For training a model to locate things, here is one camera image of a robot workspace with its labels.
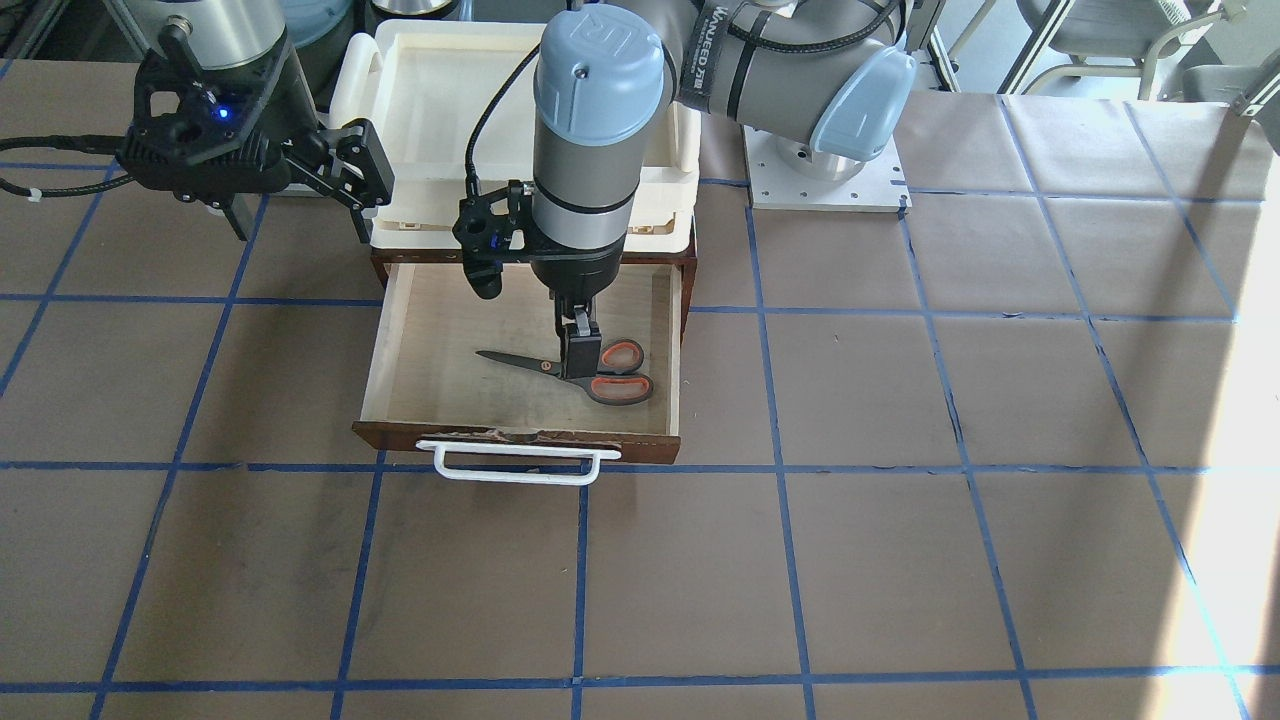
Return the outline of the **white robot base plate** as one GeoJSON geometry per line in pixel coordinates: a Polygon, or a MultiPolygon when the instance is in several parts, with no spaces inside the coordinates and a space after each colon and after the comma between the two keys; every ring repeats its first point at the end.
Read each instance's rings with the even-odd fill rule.
{"type": "Polygon", "coordinates": [[[854,161],[749,126],[742,136],[755,209],[899,213],[911,206],[893,140],[877,158],[854,161]]]}

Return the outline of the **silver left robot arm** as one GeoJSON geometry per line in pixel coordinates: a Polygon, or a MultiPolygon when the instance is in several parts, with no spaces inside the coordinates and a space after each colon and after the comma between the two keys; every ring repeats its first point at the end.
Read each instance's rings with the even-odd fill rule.
{"type": "Polygon", "coordinates": [[[532,79],[529,240],[559,318],[564,375],[596,372],[590,306],[617,275],[649,138],[675,104],[854,161],[893,133],[916,64],[906,1],[596,1],[556,14],[532,79]]]}

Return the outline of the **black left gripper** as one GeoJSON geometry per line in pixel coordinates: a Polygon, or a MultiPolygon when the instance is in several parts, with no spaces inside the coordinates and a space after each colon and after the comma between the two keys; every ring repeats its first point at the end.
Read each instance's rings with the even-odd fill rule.
{"type": "Polygon", "coordinates": [[[562,340],[563,379],[584,379],[594,377],[599,370],[602,334],[590,301],[614,282],[622,256],[618,251],[593,259],[579,254],[530,261],[535,277],[554,295],[556,333],[562,340]]]}

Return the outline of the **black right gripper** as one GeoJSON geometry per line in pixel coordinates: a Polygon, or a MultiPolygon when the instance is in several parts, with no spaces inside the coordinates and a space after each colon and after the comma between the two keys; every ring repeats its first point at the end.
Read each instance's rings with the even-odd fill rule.
{"type": "Polygon", "coordinates": [[[192,41],[187,29],[161,29],[143,56],[120,168],[147,190],[219,205],[239,241],[255,224],[241,193],[274,193],[293,177],[343,205],[370,243],[366,213],[389,205],[396,187],[374,123],[320,128],[285,31],[264,55],[227,69],[201,67],[192,41]]]}

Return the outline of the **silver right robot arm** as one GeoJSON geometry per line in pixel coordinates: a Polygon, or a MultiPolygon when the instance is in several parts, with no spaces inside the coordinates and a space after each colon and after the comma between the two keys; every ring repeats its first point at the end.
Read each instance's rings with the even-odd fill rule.
{"type": "Polygon", "coordinates": [[[326,128],[275,1],[129,1],[148,50],[134,76],[119,165],[147,190],[220,211],[247,241],[248,193],[308,186],[365,213],[393,196],[394,173],[374,124],[326,128]]]}

